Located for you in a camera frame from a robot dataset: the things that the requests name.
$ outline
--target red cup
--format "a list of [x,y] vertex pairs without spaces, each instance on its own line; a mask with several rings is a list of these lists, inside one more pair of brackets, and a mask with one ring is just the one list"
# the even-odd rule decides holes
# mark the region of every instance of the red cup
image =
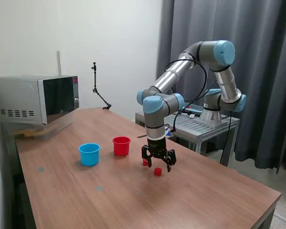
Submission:
[[117,156],[126,156],[129,153],[130,138],[128,137],[115,137],[113,140],[113,151]]

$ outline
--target microwave window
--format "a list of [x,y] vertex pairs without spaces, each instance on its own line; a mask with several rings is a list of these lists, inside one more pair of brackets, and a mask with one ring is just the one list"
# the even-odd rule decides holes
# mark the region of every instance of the microwave window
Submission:
[[73,77],[43,81],[47,122],[74,110]]

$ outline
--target blue cup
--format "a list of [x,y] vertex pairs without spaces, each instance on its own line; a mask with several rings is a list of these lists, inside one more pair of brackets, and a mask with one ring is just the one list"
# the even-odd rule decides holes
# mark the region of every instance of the blue cup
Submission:
[[81,145],[78,150],[81,154],[81,163],[84,166],[94,166],[99,163],[101,147],[95,143]]

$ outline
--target robotic arm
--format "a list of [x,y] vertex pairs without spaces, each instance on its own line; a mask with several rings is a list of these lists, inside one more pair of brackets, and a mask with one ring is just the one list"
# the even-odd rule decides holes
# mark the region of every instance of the robotic arm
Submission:
[[137,94],[137,101],[143,105],[145,128],[148,145],[142,147],[142,158],[152,166],[151,158],[162,159],[170,172],[171,165],[176,163],[175,151],[166,149],[164,118],[184,106],[183,97],[174,93],[165,94],[176,84],[187,70],[194,67],[195,60],[208,64],[215,73],[220,89],[209,92],[204,98],[204,111],[201,120],[208,121],[208,111],[221,108],[231,111],[241,111],[245,105],[245,95],[237,89],[230,65],[235,58],[235,48],[230,41],[198,42],[185,49],[163,75],[147,90]]

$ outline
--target blue marker dot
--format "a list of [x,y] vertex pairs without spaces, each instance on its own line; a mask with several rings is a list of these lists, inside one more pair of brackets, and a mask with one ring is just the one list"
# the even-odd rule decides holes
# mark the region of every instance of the blue marker dot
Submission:
[[44,167],[42,167],[42,166],[38,167],[38,172],[43,173],[44,172]]

